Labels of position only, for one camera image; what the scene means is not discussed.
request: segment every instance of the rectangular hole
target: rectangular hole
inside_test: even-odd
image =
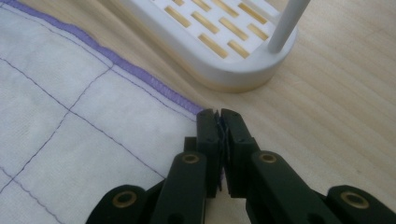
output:
[[[224,17],[222,17],[219,20],[219,22],[221,24],[223,24],[225,27],[227,27],[229,30],[231,30],[234,34],[236,34],[242,40],[247,40],[248,39],[248,35],[247,34],[245,34],[241,29],[236,27],[232,22],[230,22],[229,20],[225,19]]]
[[[210,49],[215,51],[221,58],[226,58],[228,53],[225,49],[223,49],[221,46],[219,46],[214,40],[212,40],[209,36],[206,34],[201,34],[198,36],[198,38],[204,42]]]
[[[183,0],[174,0],[174,2],[178,5],[178,6],[182,6],[184,4]]]
[[[218,7],[221,7],[225,12],[230,14],[232,17],[237,17],[239,14],[233,10],[231,7],[227,6],[225,3],[223,3],[221,0],[213,0],[213,2],[218,5]]]
[[[211,9],[211,7],[203,0],[192,0],[192,2],[195,3],[201,9],[203,9],[204,11],[209,11]]]
[[[251,7],[248,7],[246,4],[241,3],[238,5],[242,10],[244,10],[247,14],[249,14],[252,18],[258,21],[261,24],[265,24],[267,20],[262,17],[259,13],[253,10]]]
[[[180,22],[184,27],[189,27],[191,25],[191,22],[189,22],[186,18],[184,18],[180,13],[178,13],[174,8],[172,7],[166,7],[165,11],[171,15],[175,20]]]
[[[240,46],[238,43],[236,43],[236,41],[231,40],[230,42],[228,42],[228,46],[230,46],[230,48],[232,48],[233,50],[235,50],[239,55],[242,56],[242,58],[247,58],[250,54],[244,49],[242,48],[242,46]]]
[[[268,35],[254,24],[251,23],[247,28],[262,40],[268,39]]]
[[[219,28],[216,25],[214,25],[211,21],[209,21],[203,15],[199,14],[199,12],[194,11],[191,15],[213,34],[215,34],[219,31]]]

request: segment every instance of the fabric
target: fabric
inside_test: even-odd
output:
[[[0,223],[85,223],[163,180],[202,108],[77,27],[0,1]]]

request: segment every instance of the purple trim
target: purple trim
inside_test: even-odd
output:
[[[16,9],[23,11],[31,16],[37,17],[42,19],[51,25],[65,30],[66,32],[73,34],[75,37],[80,39],[82,42],[90,46],[91,48],[95,49],[96,51],[100,52],[104,56],[106,56],[111,62],[115,65],[119,66],[123,70],[127,71],[133,76],[140,78],[142,81],[150,85],[151,88],[159,92],[161,95],[165,96],[172,102],[180,105],[181,107],[185,108],[186,110],[190,111],[192,114],[196,115],[198,112],[203,110],[202,107],[198,106],[197,104],[189,101],[185,97],[181,96],[177,92],[169,89],[166,85],[164,85],[158,78],[152,76],[146,70],[141,67],[138,67],[134,64],[131,64],[121,58],[117,53],[113,50],[100,46],[94,39],[92,39],[87,33],[83,30],[79,29],[77,26],[73,24],[67,24],[61,21],[58,21],[56,18],[51,17],[48,14],[39,12],[31,7],[28,7],[22,3],[19,3],[15,0],[0,0],[0,2],[6,3],[11,7],[15,7]]]

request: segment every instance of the white cloth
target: white cloth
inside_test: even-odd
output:
[[[201,108],[77,27],[0,1],[0,223],[85,223],[163,180]]]

